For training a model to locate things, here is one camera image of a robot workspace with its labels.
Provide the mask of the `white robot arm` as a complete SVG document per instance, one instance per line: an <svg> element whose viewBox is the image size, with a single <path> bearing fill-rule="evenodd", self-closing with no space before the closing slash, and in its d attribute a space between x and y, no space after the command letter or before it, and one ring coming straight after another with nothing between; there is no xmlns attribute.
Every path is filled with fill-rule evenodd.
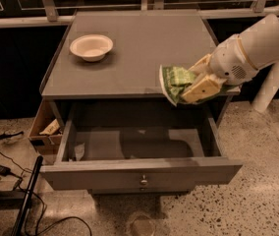
<svg viewBox="0 0 279 236"><path fill-rule="evenodd" d="M181 99L195 103L219 93L225 86L239 86L265 67L279 62L279 14L269 14L239 34L220 43L190 70L195 81Z"/></svg>

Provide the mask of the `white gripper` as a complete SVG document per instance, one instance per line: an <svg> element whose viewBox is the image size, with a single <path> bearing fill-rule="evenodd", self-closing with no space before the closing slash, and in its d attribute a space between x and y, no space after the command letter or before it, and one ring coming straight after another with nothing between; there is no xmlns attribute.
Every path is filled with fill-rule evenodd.
<svg viewBox="0 0 279 236"><path fill-rule="evenodd" d="M195 103L217 94L224 83L229 86L241 85L259 72L246 53L238 34L220 43L211 55L204 55L190 67L190 71L198 76L181 94L186 103Z"/></svg>

